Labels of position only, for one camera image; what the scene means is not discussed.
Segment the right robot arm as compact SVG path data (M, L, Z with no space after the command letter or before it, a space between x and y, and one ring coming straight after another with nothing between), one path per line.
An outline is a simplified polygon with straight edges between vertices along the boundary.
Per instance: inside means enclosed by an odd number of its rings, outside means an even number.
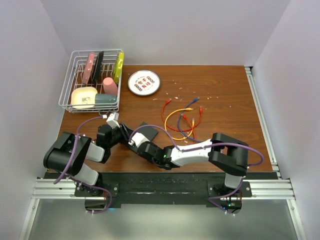
M230 197L241 190L240 182L247 175L248 144L222 133L214 133L211 139L197 144L177 147L160 148L139 132L131 142L137 146L140 157L165 170L192 163L213 164L225 172L222 189Z

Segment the black network switch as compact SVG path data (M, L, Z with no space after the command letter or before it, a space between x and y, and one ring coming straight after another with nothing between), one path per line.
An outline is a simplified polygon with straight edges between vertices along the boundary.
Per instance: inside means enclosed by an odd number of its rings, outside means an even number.
M137 133L144 135L148 139L149 142L152 142L159 132L154 127L148 126L148 127L143 127L143 128L138 129L136 134ZM135 144L133 144L133 145L129 144L128 148L135 153L138 150L138 147Z

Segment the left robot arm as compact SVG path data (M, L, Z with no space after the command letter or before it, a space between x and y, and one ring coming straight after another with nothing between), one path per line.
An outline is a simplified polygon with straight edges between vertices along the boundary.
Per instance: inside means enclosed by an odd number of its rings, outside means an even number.
M63 132L44 155L43 166L60 173L53 182L55 185L71 177L82 183L92 196L110 196L104 190L102 174L87 166L85 160L106 163L111 148L119 143L126 144L132 132L124 123L115 127L103 124L97 130L95 142L79 133Z

